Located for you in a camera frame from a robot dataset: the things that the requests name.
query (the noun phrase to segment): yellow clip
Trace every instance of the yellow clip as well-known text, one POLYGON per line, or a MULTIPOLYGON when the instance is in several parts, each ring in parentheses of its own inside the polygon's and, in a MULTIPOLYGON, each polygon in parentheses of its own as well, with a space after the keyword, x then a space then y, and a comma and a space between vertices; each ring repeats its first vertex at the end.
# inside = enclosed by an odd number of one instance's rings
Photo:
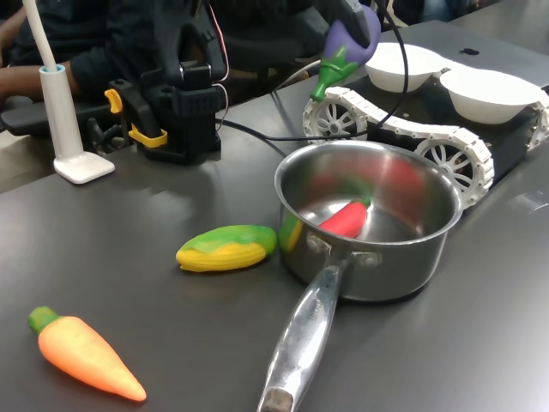
POLYGON ((120 94, 118 94, 116 90, 113 88, 107 90, 105 96, 109 100, 109 103, 111 103, 112 114, 119 114, 122 112, 122 99, 120 99, 120 94))
POLYGON ((134 125, 131 125, 131 130, 128 132, 130 137, 139 143, 143 143, 148 148, 158 148, 168 143, 168 133, 162 130, 162 136, 146 137, 134 125))

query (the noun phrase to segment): white bowl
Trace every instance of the white bowl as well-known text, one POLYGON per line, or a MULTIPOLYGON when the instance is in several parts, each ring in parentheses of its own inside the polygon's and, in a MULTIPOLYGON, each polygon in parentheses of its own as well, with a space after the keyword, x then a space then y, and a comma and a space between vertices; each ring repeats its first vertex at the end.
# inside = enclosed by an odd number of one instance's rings
MULTIPOLYGON (((433 73, 444 68, 444 59, 434 51, 405 45, 408 60, 408 92, 421 86, 433 73)), ((404 60, 398 43, 380 43, 368 63, 366 71, 378 88, 400 93, 404 88, 404 60)))
POLYGON ((448 89, 455 111, 482 124, 510 121, 541 94, 541 89, 530 82, 492 70, 451 70, 440 77, 440 82, 448 89))

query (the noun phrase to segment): metal handle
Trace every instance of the metal handle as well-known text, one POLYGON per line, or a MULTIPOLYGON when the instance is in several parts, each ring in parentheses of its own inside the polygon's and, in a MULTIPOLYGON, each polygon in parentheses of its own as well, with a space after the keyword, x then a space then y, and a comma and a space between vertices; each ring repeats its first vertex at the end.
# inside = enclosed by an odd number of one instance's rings
POLYGON ((305 290, 276 345, 258 412, 293 412, 317 370, 349 261, 330 260, 305 290))

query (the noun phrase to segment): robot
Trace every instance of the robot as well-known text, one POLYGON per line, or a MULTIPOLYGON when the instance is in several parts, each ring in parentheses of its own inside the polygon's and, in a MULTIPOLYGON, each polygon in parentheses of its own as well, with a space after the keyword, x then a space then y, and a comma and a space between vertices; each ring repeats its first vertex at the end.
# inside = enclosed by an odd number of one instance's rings
POLYGON ((468 122, 457 116, 447 91, 438 81, 443 73, 457 70, 460 65, 448 61, 446 66, 433 73, 418 92, 410 93, 398 112, 400 115, 389 118, 381 130, 373 126, 385 118, 384 109, 392 107, 395 96, 377 89, 367 78, 352 85, 360 93, 351 88, 328 88, 325 99, 318 101, 313 92, 303 112, 304 133, 329 137, 367 132, 352 138, 412 150, 437 163, 462 190, 464 207, 470 208, 516 167, 527 152, 549 137, 549 97, 540 90, 539 101, 507 124, 487 126, 468 122))

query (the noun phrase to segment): toy red pepper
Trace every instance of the toy red pepper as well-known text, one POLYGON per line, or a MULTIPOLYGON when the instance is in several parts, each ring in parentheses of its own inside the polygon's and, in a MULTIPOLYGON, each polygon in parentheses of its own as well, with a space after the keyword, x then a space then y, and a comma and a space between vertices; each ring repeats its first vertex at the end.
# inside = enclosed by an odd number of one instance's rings
POLYGON ((326 232, 354 238, 360 234, 368 217, 370 199, 352 201, 319 227, 326 232))

